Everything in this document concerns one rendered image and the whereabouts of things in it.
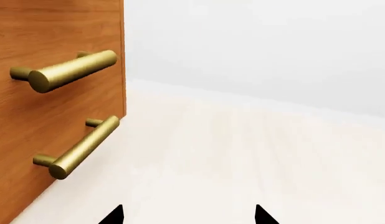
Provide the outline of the wooden cabinet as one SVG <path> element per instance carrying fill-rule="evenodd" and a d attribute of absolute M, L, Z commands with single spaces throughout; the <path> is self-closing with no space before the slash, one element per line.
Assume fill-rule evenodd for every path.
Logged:
<path fill-rule="evenodd" d="M 60 156 L 92 129 L 126 115 L 124 0 L 0 0 L 0 224 L 10 224 L 53 182 L 36 154 Z M 29 72 L 111 50 L 116 63 L 37 93 Z"/>

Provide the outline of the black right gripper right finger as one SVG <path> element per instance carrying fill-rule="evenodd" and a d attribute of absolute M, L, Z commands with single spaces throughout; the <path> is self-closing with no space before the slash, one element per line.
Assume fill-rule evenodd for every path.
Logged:
<path fill-rule="evenodd" d="M 279 224 L 263 207 L 256 205 L 255 207 L 255 223 L 256 224 Z"/>

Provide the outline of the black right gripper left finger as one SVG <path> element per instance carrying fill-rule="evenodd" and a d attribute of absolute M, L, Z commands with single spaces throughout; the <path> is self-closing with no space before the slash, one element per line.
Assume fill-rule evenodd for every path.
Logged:
<path fill-rule="evenodd" d="M 124 222 L 123 205 L 118 205 L 98 224 L 123 224 L 123 222 Z"/>

